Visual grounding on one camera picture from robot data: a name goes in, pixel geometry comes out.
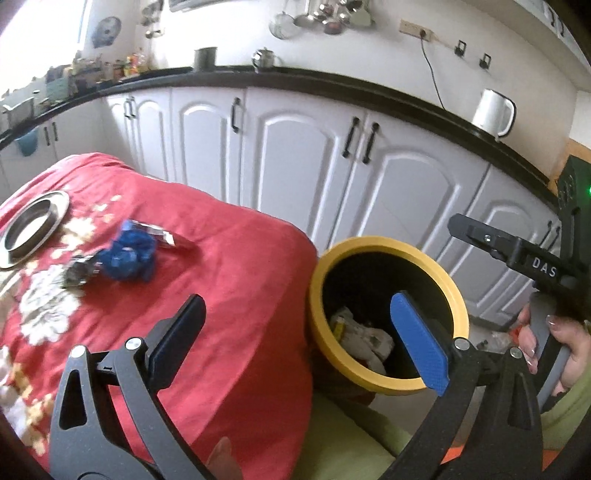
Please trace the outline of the person's left hand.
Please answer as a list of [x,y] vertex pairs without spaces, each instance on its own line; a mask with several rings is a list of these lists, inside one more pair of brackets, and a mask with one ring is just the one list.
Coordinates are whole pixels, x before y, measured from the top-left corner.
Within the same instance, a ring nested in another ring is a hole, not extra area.
[[242,469],[232,456],[231,443],[222,437],[209,455],[206,467],[217,480],[242,480]]

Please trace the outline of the person's right hand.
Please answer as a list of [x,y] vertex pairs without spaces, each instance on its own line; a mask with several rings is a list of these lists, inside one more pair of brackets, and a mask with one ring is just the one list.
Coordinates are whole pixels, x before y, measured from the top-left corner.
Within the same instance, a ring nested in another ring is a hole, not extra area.
[[[529,371],[536,375],[539,358],[537,355],[537,339],[531,323],[531,308],[527,303],[517,317],[519,326],[518,347],[523,352]],[[571,390],[583,376],[590,364],[590,333],[585,325],[570,317],[550,315],[546,319],[551,336],[564,348],[569,356],[561,370],[552,396],[558,396]]]

